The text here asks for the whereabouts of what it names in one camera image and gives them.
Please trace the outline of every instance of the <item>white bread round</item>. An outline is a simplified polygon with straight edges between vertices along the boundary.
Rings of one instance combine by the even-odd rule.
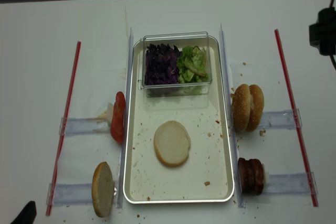
[[[251,95],[247,84],[240,85],[232,99],[233,125],[236,131],[247,128],[250,119]]]
[[[254,131],[260,123],[262,111],[264,110],[264,94],[258,85],[250,85],[249,89],[251,94],[251,109],[246,131],[251,132]]]
[[[165,122],[154,135],[156,156],[166,166],[182,165],[189,157],[190,145],[187,130],[177,121]]]
[[[92,203],[98,217],[107,217],[111,211],[114,183],[110,166],[100,163],[92,179]]]

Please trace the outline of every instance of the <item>red rod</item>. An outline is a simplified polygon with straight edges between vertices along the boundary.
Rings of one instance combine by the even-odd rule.
[[[281,44],[281,40],[280,40],[279,30],[278,29],[274,30],[274,33],[275,33],[275,38],[276,38],[277,44],[278,44],[278,49],[279,49],[279,54],[280,54],[283,73],[285,75],[285,80],[286,80],[287,90],[288,90],[288,94],[289,94],[290,105],[292,107],[292,110],[296,111],[297,108],[296,108],[295,101],[294,101],[294,95],[293,95],[292,87],[290,85],[290,80],[289,80],[289,75],[288,75],[286,61],[285,61],[285,55],[283,53],[282,44]],[[296,115],[294,115],[294,119],[295,119],[295,124],[299,125],[298,118],[297,118]],[[300,143],[304,168],[305,168],[307,176],[308,176],[310,191],[315,192],[314,185],[312,183],[311,171],[310,171],[310,166],[309,166],[309,162],[308,162],[308,156],[307,156],[306,148],[304,146],[304,141],[303,141],[303,135],[302,135],[301,128],[296,127],[296,131],[298,133],[298,138],[299,138],[299,143]],[[312,202],[313,202],[313,206],[318,207],[319,203],[317,201],[316,194],[311,194],[311,199],[312,199]]]
[[[68,91],[68,98],[67,98],[67,103],[66,103],[65,110],[64,110],[63,125],[67,124],[67,118],[68,118],[68,114],[69,114],[71,95],[72,95],[72,90],[74,88],[73,84],[75,82],[75,75],[76,75],[77,64],[78,64],[78,59],[79,59],[80,45],[81,45],[81,42],[80,41],[77,42],[76,54],[75,54],[75,59],[73,61],[74,63],[73,63],[73,67],[72,67],[72,74],[71,74],[69,91]],[[51,181],[52,185],[56,184],[56,180],[57,180],[57,164],[58,164],[58,158],[59,158],[59,155],[61,153],[61,149],[62,149],[62,145],[63,145],[64,131],[65,131],[65,127],[62,127],[62,132],[61,132],[61,135],[59,137],[59,142],[58,142],[58,148],[57,148],[57,154],[56,154],[56,161],[55,161],[53,179]],[[46,216],[50,216],[50,214],[51,214],[51,207],[52,207],[52,203],[53,203],[54,190],[55,190],[55,188],[52,187],[51,188],[50,199],[49,199],[48,206],[47,206]]]

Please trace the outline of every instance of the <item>white table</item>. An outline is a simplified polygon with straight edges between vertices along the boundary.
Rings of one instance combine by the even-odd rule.
[[[100,223],[92,206],[54,207],[45,216],[76,42],[83,68],[110,55],[126,68],[130,27],[143,35],[225,30],[229,57],[277,53],[278,28],[288,65],[319,208],[226,204],[134,206],[124,200],[113,223],[332,222],[336,170],[336,72],[309,45],[308,26],[330,0],[78,0],[0,5],[0,216],[10,223],[29,200],[35,223]],[[265,48],[257,41],[262,40]]]

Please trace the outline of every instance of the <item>clear plastic container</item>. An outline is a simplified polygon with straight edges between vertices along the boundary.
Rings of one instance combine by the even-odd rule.
[[[200,49],[204,48],[206,52],[206,72],[207,80],[202,82],[188,82],[176,84],[147,84],[145,83],[146,75],[146,52],[150,44],[170,45],[171,48],[176,46],[179,51],[186,46]],[[188,95],[188,94],[207,94],[212,82],[211,64],[209,57],[209,37],[207,32],[186,33],[186,34],[168,34],[154,35],[143,37],[143,60],[142,60],[142,82],[141,87],[146,89],[148,96],[165,96],[165,95]]]

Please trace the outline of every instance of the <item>sliced tomato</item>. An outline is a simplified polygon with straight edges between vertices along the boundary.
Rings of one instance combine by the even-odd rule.
[[[126,101],[122,92],[118,92],[115,96],[115,103],[113,106],[113,117],[111,123],[111,135],[114,140],[121,144],[124,133],[124,115],[125,115]]]

